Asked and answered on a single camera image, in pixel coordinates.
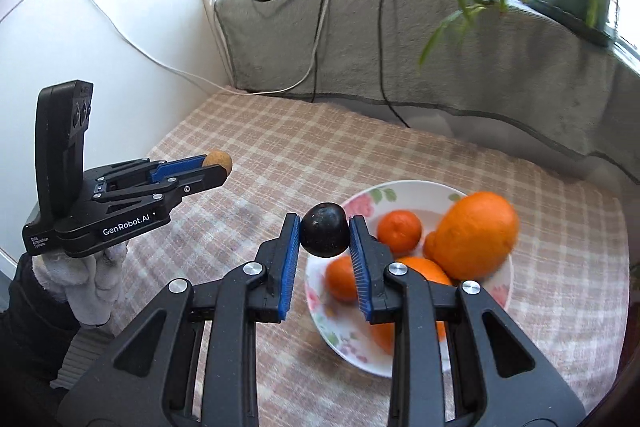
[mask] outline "plaid tablecloth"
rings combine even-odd
[[[629,278],[625,220],[610,194],[494,150],[326,104],[259,96],[213,96],[150,157],[212,148],[233,157],[232,174],[223,187],[185,198],[169,225],[130,241],[116,331],[171,279],[207,282],[252,259],[286,212],[303,215],[389,180],[433,180],[513,203],[522,225],[509,313],[588,410],[613,383]],[[257,328],[262,425],[385,425],[390,381],[325,345],[306,308],[305,265],[301,249],[286,322]]]

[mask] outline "white floral plate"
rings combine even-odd
[[[422,238],[413,255],[420,256],[424,236],[435,230],[449,207],[465,196],[455,188],[439,183],[403,180],[388,182],[363,190],[342,204],[348,217],[365,217],[369,232],[376,234],[379,220],[392,210],[410,210],[421,220]],[[316,328],[326,343],[347,362],[380,377],[391,377],[393,357],[385,353],[370,336],[369,325],[357,303],[345,305],[336,301],[324,289],[324,271],[333,259],[310,255],[306,262],[306,304]],[[511,300],[513,265],[511,256],[482,286],[506,310]],[[440,343],[442,370],[450,369],[447,342]]]

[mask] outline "small orange fruit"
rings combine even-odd
[[[422,257],[402,257],[398,259],[398,262],[406,264],[409,268],[413,268],[428,281],[451,286],[451,280],[447,277],[447,274],[444,273],[440,266],[433,261],[429,261],[429,259],[423,259]],[[438,338],[440,340],[444,339],[446,336],[444,323],[438,322],[436,323],[436,327],[438,329]]]
[[[338,301],[351,303],[358,299],[351,257],[343,255],[331,261],[324,272],[324,286]]]
[[[408,210],[389,212],[378,223],[378,240],[389,247],[394,257],[412,251],[421,235],[420,219]]]
[[[442,218],[429,247],[430,259],[452,279],[482,279],[513,250],[519,228],[509,201],[493,192],[476,192]]]
[[[371,336],[385,353],[389,355],[394,353],[395,327],[393,323],[372,324]]]
[[[429,232],[427,237],[424,238],[424,245],[422,245],[422,255],[425,259],[433,259],[433,247],[436,240],[436,233]]]

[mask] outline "hand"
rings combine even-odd
[[[63,250],[33,258],[33,273],[54,299],[68,301],[78,322],[100,326],[111,316],[122,289],[126,243],[87,257],[69,257]]]

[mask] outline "metal bolt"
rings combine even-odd
[[[391,263],[389,265],[389,273],[392,273],[393,275],[404,275],[407,273],[407,270],[409,269],[406,267],[406,264]]]
[[[462,289],[469,295],[480,293],[480,285],[476,281],[465,281],[462,283]]]
[[[262,271],[262,265],[255,261],[251,261],[242,267],[242,271],[247,275],[258,275],[258,273]]]
[[[171,293],[182,293],[184,292],[189,285],[187,281],[184,279],[174,279],[169,283],[169,291]]]

